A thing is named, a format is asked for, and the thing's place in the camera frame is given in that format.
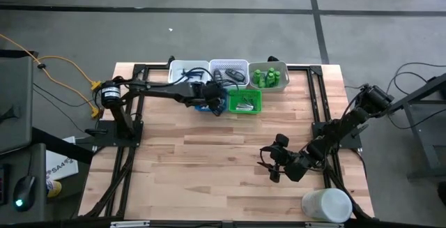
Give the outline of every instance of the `white plastic basket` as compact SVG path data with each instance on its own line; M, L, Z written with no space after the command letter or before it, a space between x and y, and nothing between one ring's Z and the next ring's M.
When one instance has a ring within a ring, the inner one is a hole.
M239 89L246 89L246 86L249 84L249 73L248 73L248 62L246 60L241 59L214 59L209 63L209 71L211 74L214 74L214 70L220 70L223 79L232 80L224 71L226 69L233 69L242 73L245 76L245 82L243 84L239 84ZM228 89L235 89L236 85L231 85L227 87Z
M175 82L176 80L180 79L183 75L183 70L185 72L193 69L193 68L205 68L206 70L209 69L209 62L207 61L183 61L183 60L175 60L170 63L169 68L169 83ZM209 74L204 70L197 70L197 71L203 71L203 76L201 77L192 77L188 80L188 82L207 82L210 77Z

